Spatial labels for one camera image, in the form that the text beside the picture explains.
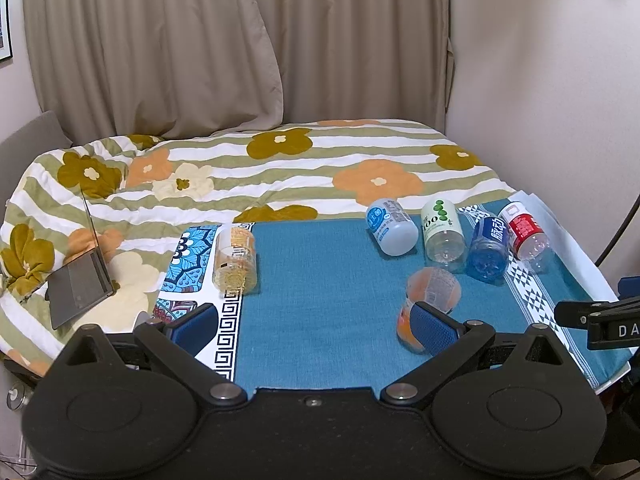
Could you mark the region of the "orange dragon label cup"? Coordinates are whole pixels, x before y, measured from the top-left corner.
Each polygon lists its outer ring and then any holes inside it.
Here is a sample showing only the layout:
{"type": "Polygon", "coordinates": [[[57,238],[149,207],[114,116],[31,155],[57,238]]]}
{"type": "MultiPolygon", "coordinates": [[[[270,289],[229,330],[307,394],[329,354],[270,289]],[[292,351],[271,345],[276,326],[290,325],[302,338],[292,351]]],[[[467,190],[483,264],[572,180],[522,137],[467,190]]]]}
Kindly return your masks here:
{"type": "Polygon", "coordinates": [[[460,337],[461,325],[449,316],[460,298],[460,283],[450,272],[434,266],[414,272],[398,315],[398,339],[413,353],[434,356],[448,348],[460,337]]]}

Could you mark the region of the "white blue label cup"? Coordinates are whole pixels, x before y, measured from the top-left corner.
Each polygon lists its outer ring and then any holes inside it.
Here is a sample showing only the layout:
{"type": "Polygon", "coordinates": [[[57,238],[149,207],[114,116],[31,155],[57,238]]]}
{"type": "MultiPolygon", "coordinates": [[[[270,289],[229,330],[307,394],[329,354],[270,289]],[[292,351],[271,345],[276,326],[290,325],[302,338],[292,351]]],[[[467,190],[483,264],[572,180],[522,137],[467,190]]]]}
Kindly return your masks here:
{"type": "Polygon", "coordinates": [[[378,247],[390,257],[411,252],[419,239],[418,227],[392,198],[375,200],[367,209],[366,221],[378,247]]]}

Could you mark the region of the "floral striped bed quilt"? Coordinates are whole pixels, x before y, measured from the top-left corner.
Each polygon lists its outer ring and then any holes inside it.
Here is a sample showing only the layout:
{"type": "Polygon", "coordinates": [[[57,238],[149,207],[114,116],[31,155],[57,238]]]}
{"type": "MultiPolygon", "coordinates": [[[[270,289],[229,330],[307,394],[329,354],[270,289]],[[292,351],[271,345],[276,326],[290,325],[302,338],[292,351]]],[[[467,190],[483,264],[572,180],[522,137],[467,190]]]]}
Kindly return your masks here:
{"type": "Polygon", "coordinates": [[[231,221],[360,218],[390,197],[502,200],[509,185],[474,153],[402,119],[325,120],[188,140],[114,136],[48,151],[23,172],[1,225],[1,352],[37,375],[75,331],[54,327],[48,276],[93,246],[114,295],[84,315],[126,332],[151,312],[180,234],[231,221]]]}

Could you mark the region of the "grey open laptop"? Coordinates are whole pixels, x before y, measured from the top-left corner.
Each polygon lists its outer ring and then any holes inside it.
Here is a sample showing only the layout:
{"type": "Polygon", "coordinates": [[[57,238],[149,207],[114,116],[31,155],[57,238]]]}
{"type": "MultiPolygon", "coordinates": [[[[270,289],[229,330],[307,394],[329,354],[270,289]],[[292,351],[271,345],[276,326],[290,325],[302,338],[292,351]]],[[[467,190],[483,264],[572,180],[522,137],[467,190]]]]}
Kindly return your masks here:
{"type": "Polygon", "coordinates": [[[51,326],[54,330],[76,320],[115,293],[86,196],[80,193],[80,197],[85,207],[93,246],[65,263],[47,279],[46,298],[49,300],[51,326]]]}

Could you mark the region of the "blue plastic cup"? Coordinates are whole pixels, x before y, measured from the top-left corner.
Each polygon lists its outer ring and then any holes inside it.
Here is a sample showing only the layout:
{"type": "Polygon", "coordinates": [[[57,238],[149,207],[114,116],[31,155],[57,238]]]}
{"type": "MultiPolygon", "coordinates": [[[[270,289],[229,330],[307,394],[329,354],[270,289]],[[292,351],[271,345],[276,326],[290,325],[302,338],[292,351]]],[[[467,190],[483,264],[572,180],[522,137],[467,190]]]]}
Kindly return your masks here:
{"type": "Polygon", "coordinates": [[[508,231],[504,221],[495,216],[478,220],[466,258],[466,273],[484,283],[499,283],[506,270],[508,255],[508,231]]]}

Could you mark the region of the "beige curtain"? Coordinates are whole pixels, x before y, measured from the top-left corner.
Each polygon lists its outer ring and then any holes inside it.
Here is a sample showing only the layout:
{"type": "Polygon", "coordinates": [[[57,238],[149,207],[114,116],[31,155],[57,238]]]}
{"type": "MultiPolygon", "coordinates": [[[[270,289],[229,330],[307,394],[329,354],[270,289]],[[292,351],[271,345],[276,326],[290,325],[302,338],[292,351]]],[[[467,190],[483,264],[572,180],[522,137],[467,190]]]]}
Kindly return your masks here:
{"type": "Polygon", "coordinates": [[[77,144],[285,122],[442,130],[449,0],[23,0],[40,106],[77,144]]]}

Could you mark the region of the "yellow label clear cup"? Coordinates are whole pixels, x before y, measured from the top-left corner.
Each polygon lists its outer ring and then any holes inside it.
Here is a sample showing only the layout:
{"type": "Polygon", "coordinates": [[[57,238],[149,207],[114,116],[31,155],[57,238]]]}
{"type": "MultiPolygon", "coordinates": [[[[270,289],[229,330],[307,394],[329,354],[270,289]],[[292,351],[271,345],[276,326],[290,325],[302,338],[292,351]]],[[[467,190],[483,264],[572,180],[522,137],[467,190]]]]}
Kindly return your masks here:
{"type": "Polygon", "coordinates": [[[221,292],[249,294],[257,285],[255,237],[235,224],[222,226],[216,235],[213,281],[221,292]]]}

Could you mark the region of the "green label clear cup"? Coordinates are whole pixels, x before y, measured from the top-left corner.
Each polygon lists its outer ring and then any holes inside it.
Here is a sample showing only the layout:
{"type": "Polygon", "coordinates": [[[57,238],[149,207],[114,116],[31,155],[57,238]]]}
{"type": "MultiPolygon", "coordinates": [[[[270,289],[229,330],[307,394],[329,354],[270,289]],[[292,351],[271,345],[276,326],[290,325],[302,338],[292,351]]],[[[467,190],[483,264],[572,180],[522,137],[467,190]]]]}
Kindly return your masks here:
{"type": "Polygon", "coordinates": [[[432,198],[421,209],[421,226],[427,258],[449,264],[465,252],[465,238],[456,207],[446,198],[432,198]]]}

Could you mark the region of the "framed wall picture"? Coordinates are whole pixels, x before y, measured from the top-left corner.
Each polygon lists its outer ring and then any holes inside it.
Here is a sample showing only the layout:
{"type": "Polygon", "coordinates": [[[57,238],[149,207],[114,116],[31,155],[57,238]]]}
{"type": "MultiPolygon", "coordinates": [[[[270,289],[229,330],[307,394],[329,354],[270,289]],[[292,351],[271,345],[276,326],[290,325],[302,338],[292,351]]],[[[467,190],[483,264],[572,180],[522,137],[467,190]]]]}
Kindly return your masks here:
{"type": "Polygon", "coordinates": [[[12,58],[9,0],[0,0],[0,62],[12,58]]]}

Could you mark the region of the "grey bed headboard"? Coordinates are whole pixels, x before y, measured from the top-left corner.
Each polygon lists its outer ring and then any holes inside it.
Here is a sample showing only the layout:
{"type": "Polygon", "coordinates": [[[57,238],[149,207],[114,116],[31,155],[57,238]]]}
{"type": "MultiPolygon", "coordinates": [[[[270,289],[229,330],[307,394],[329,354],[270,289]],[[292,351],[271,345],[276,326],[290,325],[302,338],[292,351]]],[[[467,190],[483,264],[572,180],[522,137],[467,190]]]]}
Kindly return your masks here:
{"type": "Polygon", "coordinates": [[[48,110],[1,142],[1,211],[11,198],[27,167],[41,154],[70,148],[56,115],[48,110]]]}

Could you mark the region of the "red label clear cup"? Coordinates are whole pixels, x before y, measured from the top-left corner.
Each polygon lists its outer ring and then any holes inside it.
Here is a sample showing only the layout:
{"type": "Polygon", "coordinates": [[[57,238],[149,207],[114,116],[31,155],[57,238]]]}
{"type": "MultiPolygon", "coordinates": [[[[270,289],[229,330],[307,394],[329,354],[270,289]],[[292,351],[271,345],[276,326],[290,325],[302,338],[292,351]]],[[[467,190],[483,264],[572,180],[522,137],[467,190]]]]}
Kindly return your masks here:
{"type": "Polygon", "coordinates": [[[499,217],[506,222],[509,247],[514,257],[536,273],[547,270],[552,253],[549,237],[524,204],[506,204],[500,210],[499,217]]]}

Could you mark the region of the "teal patterned tablecloth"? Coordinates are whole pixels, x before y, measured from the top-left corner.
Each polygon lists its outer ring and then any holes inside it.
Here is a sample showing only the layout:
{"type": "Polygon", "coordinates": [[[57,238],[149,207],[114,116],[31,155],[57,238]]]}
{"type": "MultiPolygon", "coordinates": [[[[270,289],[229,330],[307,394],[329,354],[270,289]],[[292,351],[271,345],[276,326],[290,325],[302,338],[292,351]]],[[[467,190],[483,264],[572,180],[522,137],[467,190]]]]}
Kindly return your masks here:
{"type": "MultiPolygon", "coordinates": [[[[183,231],[153,315],[168,324],[213,304],[217,333],[195,359],[250,396],[257,388],[380,391],[430,357],[411,352],[396,336],[407,281],[427,263],[421,237],[411,252],[394,258],[380,251],[361,218],[255,223],[258,283],[242,297],[218,292],[213,283],[214,236],[221,227],[183,231]]],[[[497,285],[456,273],[461,298],[450,315],[503,333],[548,324],[600,392],[630,371],[631,350],[590,351],[584,332],[557,326],[558,301],[591,298],[556,255],[547,269],[532,273],[510,255],[497,285]]]]}

